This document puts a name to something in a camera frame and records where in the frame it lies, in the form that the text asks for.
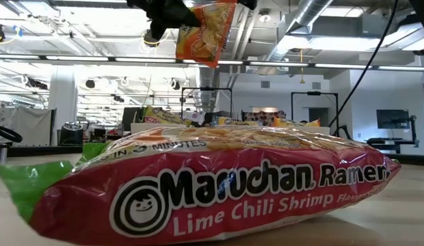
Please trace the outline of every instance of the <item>wooden table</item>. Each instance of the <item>wooden table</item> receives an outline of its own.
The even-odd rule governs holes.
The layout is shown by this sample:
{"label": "wooden table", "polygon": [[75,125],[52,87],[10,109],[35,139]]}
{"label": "wooden table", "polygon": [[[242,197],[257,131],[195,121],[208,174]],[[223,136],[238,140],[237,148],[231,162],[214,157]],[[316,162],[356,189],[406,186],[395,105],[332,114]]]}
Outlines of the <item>wooden table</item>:
{"label": "wooden table", "polygon": [[[59,159],[77,161],[79,157],[73,154],[9,158],[8,165]],[[70,244],[42,238],[33,232],[17,215],[0,181],[0,246],[17,245]],[[355,206],[285,228],[210,245],[424,245],[424,167],[403,165],[383,192]]]}

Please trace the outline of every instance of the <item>white column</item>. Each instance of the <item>white column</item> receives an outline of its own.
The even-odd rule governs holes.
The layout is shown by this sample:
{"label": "white column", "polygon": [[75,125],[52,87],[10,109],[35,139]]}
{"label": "white column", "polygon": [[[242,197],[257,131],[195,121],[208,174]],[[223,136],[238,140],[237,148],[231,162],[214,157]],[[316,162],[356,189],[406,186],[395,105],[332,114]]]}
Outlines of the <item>white column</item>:
{"label": "white column", "polygon": [[52,144],[57,145],[57,129],[65,122],[77,119],[78,84],[74,66],[56,66],[51,75],[49,109],[57,109],[53,127]]}

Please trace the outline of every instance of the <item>red plastic packaging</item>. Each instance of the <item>red plastic packaging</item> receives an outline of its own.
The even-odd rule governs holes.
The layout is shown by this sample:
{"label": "red plastic packaging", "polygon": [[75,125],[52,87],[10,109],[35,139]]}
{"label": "red plastic packaging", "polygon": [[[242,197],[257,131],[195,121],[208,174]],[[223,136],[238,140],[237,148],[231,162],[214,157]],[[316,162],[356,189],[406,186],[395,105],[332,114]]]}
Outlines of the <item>red plastic packaging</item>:
{"label": "red plastic packaging", "polygon": [[223,240],[355,204],[399,169],[364,143],[288,128],[155,128],[57,181],[30,226],[79,245]]}

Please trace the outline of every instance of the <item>metal duct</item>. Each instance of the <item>metal duct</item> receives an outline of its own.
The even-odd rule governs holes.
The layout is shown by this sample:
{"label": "metal duct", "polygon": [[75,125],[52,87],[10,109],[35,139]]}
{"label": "metal duct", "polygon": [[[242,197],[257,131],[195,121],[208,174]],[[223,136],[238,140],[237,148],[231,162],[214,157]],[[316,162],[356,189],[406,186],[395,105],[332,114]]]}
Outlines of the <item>metal duct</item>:
{"label": "metal duct", "polygon": [[[213,68],[197,68],[196,80],[198,87],[220,87],[220,71]],[[196,105],[204,112],[213,112],[217,101],[218,91],[199,91]]]}
{"label": "metal duct", "polygon": [[[289,51],[283,48],[283,46],[289,42],[289,40],[287,40],[289,34],[302,27],[311,26],[333,1],[334,0],[301,0],[298,9],[293,13],[294,19],[291,21],[286,33],[264,60],[270,62],[282,61],[283,57]],[[261,68],[258,70],[258,73],[266,74],[270,69],[271,68]]]}

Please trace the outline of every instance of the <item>ramen noodle package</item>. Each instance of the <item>ramen noodle package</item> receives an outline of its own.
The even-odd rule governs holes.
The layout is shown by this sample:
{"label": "ramen noodle package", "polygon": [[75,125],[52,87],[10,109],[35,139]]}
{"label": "ramen noodle package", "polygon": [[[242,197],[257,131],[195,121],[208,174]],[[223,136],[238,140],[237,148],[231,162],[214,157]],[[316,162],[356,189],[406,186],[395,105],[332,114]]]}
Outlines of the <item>ramen noodle package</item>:
{"label": "ramen noodle package", "polygon": [[221,126],[154,128],[85,145],[74,167],[4,165],[0,177],[40,235],[134,246],[224,240],[297,223],[379,193],[399,169],[364,143]]}
{"label": "ramen noodle package", "polygon": [[236,4],[236,0],[218,0],[191,8],[202,25],[179,29],[177,59],[193,59],[215,68],[226,46]]}
{"label": "ramen noodle package", "polygon": [[234,125],[234,126],[261,126],[259,122],[240,122],[238,120],[227,118],[227,117],[214,117],[214,125],[223,126],[223,125]]}
{"label": "ramen noodle package", "polygon": [[153,124],[185,124],[190,126],[192,120],[185,120],[170,112],[148,106],[144,113],[144,123]]}
{"label": "ramen noodle package", "polygon": [[294,122],[292,120],[286,120],[286,119],[280,119],[280,118],[274,119],[273,127],[292,127],[292,126],[320,127],[320,120],[315,120],[315,121],[309,122],[309,123],[299,123],[299,122]]}

